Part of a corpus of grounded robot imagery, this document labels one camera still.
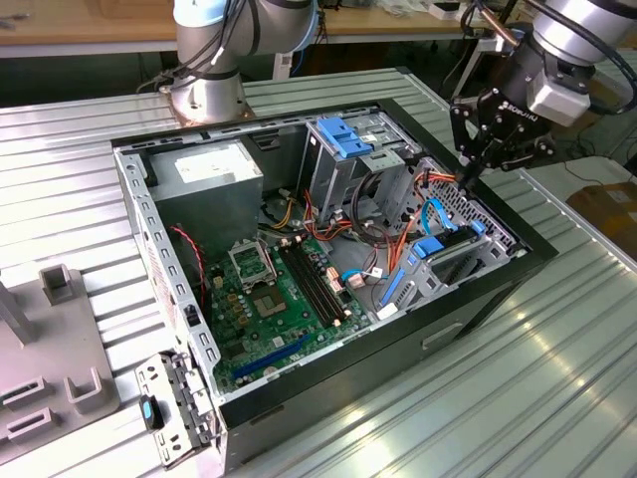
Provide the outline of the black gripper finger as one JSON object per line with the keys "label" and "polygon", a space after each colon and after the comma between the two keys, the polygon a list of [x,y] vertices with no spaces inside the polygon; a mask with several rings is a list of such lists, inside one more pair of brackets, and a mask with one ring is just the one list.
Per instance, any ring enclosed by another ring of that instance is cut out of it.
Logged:
{"label": "black gripper finger", "polygon": [[556,151],[550,135],[525,138],[522,133],[511,133],[504,139],[492,137],[482,141],[480,147],[469,156],[469,164],[465,168],[465,188],[473,188],[485,172],[527,167],[536,160],[552,158]]}
{"label": "black gripper finger", "polygon": [[457,174],[459,188],[473,188],[485,169],[486,144],[479,123],[476,101],[454,99],[450,120],[456,150],[461,154],[462,171]]}

